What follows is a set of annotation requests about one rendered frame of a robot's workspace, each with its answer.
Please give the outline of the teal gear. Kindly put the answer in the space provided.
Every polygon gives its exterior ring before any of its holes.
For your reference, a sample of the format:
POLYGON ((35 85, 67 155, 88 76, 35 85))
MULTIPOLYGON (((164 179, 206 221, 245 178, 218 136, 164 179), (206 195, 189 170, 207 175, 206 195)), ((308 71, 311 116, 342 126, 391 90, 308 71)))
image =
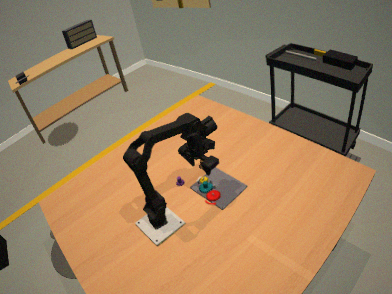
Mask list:
POLYGON ((203 181, 203 184, 201 183, 201 185, 199 186, 199 191, 201 191, 202 194, 209 193, 209 191, 211 192, 211 190, 213 191, 213 184, 210 182, 208 183, 207 181, 203 181))

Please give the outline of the purple gear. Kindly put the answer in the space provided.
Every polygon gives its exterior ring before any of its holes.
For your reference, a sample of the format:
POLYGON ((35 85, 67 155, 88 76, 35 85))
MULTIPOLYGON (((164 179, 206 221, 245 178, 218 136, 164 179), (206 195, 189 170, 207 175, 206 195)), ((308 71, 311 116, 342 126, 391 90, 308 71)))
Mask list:
POLYGON ((180 177, 180 176, 177 176, 176 178, 177 178, 177 182, 176 182, 176 185, 177 185, 177 186, 180 187, 180 185, 181 185, 181 186, 184 185, 183 183, 185 183, 185 182, 184 182, 183 179, 181 180, 181 177, 180 177))

